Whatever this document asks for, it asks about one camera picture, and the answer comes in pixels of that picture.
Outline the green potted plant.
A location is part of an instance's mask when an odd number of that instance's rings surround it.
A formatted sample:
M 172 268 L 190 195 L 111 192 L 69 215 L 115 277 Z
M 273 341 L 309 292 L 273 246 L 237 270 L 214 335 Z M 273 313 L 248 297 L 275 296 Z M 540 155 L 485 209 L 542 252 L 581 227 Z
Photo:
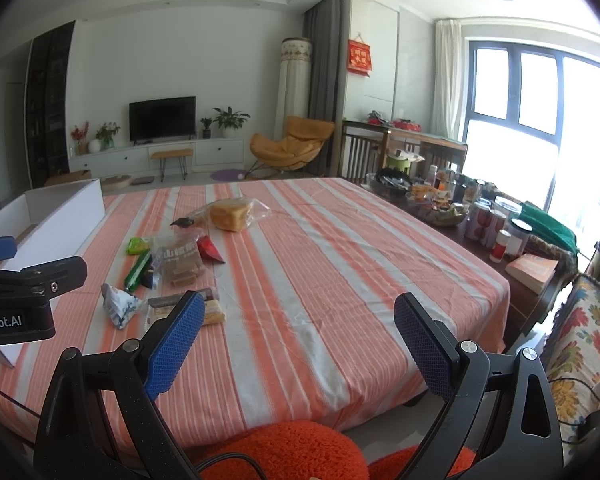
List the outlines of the green potted plant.
M 213 121 L 218 125 L 224 138 L 232 138 L 248 122 L 251 115 L 233 107 L 215 107 Z

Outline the white cardboard box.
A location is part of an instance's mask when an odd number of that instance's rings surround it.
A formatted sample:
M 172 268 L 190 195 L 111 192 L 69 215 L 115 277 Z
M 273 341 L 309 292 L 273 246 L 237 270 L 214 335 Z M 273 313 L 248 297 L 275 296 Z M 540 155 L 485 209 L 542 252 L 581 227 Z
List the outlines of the white cardboard box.
M 25 192 L 0 211 L 0 236 L 12 236 L 17 243 L 15 257 L 0 261 L 0 270 L 21 271 L 77 256 L 104 215 L 104 199 L 97 180 Z M 2 344 L 0 363 L 15 366 L 24 344 Z

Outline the small wooden bench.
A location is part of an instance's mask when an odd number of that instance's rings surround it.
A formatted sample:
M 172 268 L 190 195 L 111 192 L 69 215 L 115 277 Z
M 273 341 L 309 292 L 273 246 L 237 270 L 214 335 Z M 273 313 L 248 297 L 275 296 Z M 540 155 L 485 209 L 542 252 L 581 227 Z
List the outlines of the small wooden bench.
M 194 150 L 192 148 L 179 148 L 178 150 L 155 152 L 149 158 L 158 162 L 160 181 L 163 182 L 166 177 L 166 162 L 170 159 L 175 159 L 178 162 L 181 177 L 185 180 L 188 176 L 187 159 L 191 158 L 193 154 Z

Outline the orange book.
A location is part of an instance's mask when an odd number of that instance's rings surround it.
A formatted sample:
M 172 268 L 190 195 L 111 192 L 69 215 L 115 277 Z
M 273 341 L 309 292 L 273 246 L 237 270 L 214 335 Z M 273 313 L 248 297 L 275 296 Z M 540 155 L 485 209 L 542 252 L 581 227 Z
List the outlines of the orange book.
M 558 260 L 523 254 L 505 267 L 505 272 L 539 295 L 555 274 Z

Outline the wooden crib rail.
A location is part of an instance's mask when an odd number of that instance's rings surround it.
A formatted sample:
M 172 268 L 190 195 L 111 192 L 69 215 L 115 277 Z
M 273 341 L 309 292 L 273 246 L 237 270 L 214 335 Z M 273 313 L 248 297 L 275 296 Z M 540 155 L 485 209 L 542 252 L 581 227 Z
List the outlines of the wooden crib rail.
M 468 145 L 430 133 L 344 120 L 341 125 L 338 176 L 362 184 L 366 174 L 387 166 L 389 156 L 396 150 L 422 156 L 420 162 L 411 163 L 408 175 L 423 178 L 430 165 L 461 172 Z

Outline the flower vase with bouquet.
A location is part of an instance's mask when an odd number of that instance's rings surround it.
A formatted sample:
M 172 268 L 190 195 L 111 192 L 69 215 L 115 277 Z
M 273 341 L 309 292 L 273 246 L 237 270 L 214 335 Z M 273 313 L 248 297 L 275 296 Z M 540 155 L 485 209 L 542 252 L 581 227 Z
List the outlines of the flower vase with bouquet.
M 99 153 L 114 147 L 114 137 L 120 131 L 116 122 L 104 122 L 96 131 L 94 139 L 88 144 L 90 154 Z

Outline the brown chocolate bar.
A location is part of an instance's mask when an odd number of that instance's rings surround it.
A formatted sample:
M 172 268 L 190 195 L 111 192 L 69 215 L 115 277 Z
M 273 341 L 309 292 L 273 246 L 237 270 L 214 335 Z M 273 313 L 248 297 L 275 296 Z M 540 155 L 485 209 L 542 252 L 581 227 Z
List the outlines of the brown chocolate bar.
M 202 298 L 204 298 L 204 301 L 217 300 L 219 298 L 218 292 L 213 287 L 196 289 L 195 294 L 198 294 Z M 174 307 L 183 296 L 184 292 L 178 292 L 177 294 L 173 294 L 170 296 L 149 298 L 147 300 L 147 303 L 148 306 L 151 308 Z

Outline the clear bag brown hawthorn bars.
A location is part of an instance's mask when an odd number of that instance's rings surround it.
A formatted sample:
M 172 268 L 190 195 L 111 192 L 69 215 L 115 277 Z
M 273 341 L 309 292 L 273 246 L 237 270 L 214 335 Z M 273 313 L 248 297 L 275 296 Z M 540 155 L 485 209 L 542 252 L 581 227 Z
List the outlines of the clear bag brown hawthorn bars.
M 172 286 L 193 284 L 206 267 L 193 234 L 169 233 L 154 238 L 152 265 L 163 281 Z

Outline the black flat television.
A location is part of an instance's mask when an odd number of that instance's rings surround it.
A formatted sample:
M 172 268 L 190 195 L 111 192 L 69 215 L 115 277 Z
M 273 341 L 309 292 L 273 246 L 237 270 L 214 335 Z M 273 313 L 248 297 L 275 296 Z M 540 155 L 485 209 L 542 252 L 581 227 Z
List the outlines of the black flat television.
M 194 96 L 129 104 L 129 134 L 132 143 L 193 136 L 196 125 Z

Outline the grey curtain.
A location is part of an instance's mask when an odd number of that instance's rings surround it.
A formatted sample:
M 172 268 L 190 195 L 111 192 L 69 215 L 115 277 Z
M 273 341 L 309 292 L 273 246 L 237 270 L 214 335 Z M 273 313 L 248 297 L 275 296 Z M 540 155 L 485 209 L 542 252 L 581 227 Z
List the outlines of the grey curtain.
M 342 0 L 322 0 L 303 19 L 312 44 L 308 117 L 336 124 L 340 69 Z

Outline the dark green snack stick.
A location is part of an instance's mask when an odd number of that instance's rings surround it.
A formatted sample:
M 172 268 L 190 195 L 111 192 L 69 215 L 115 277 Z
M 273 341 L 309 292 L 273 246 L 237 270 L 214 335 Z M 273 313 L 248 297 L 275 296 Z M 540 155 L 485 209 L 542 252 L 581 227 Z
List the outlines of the dark green snack stick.
M 129 273 L 126 274 L 124 279 L 123 289 L 126 292 L 134 292 L 134 290 L 140 286 L 142 277 L 145 274 L 147 267 L 151 264 L 151 258 L 152 255 L 150 249 L 144 250 L 137 256 L 131 270 L 129 270 Z

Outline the red triangular snack packet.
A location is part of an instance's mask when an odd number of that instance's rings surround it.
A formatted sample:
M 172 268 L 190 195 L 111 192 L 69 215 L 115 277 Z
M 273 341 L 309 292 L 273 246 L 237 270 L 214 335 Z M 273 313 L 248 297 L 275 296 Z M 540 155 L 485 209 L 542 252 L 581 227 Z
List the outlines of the red triangular snack packet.
M 198 252 L 201 255 L 201 258 L 204 260 L 212 261 L 214 263 L 224 263 L 225 260 L 221 256 L 218 248 L 215 247 L 212 240 L 208 235 L 203 235 L 198 237 L 196 240 L 196 245 L 198 248 Z

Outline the orange fuzzy cushion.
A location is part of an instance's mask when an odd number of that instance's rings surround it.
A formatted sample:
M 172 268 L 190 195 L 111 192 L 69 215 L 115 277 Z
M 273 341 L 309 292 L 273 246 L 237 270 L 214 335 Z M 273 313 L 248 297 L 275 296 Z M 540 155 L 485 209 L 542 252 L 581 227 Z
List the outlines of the orange fuzzy cushion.
M 193 455 L 204 479 L 452 479 L 476 454 L 431 429 L 418 445 L 367 463 L 347 436 L 308 420 L 250 429 Z

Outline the tan wafer bar pack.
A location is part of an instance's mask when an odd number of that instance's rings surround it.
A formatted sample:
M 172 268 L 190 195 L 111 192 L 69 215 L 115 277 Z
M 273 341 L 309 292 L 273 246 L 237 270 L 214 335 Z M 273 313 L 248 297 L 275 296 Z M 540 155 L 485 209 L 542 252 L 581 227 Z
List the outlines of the tan wafer bar pack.
M 167 318 L 171 311 L 174 309 L 173 306 L 163 307 L 151 307 L 147 309 L 145 328 L 148 328 L 156 321 L 160 321 L 163 318 Z M 208 300 L 204 303 L 204 322 L 203 326 L 214 325 L 223 323 L 226 320 L 226 315 L 222 310 L 222 307 L 218 300 Z

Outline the bagged bread loaf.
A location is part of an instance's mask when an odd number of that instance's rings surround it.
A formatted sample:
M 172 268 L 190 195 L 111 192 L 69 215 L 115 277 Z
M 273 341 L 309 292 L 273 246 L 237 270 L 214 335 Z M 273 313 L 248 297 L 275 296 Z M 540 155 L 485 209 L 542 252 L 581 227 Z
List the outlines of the bagged bread loaf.
M 266 218 L 271 212 L 256 198 L 234 197 L 215 200 L 204 205 L 187 215 L 187 219 L 194 223 L 207 223 L 227 232 L 242 232 L 254 222 Z

